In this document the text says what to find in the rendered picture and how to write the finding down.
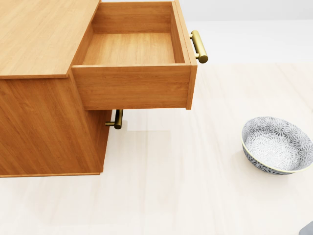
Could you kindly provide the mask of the open wooden drawer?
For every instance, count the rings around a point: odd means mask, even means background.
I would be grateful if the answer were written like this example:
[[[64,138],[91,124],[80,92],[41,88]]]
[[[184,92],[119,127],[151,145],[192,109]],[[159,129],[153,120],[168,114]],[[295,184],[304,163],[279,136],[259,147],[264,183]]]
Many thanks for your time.
[[[179,0],[99,3],[71,72],[86,110],[190,109],[197,61]]]

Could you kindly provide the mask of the closed wooden drawer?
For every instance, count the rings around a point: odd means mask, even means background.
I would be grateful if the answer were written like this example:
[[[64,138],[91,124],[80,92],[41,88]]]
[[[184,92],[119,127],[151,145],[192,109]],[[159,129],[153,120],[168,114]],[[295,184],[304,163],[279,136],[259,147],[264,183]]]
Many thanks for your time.
[[[85,110],[85,114],[89,132],[100,162],[99,173],[102,173],[110,129],[105,125],[105,122],[111,120],[112,110]]]

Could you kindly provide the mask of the wooden cabinet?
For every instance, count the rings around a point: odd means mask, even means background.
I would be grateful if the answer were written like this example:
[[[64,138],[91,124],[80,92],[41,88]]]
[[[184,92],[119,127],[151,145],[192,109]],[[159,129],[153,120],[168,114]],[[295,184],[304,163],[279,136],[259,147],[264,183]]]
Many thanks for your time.
[[[100,0],[0,0],[0,177],[97,175],[71,67]]]

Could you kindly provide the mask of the grey floral patterned bowl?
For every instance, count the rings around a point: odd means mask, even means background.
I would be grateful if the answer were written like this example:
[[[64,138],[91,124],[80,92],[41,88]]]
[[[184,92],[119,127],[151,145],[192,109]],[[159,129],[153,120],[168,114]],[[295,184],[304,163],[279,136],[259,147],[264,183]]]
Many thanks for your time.
[[[255,117],[241,131],[245,156],[258,169],[289,175],[313,165],[313,140],[296,125],[275,117]]]

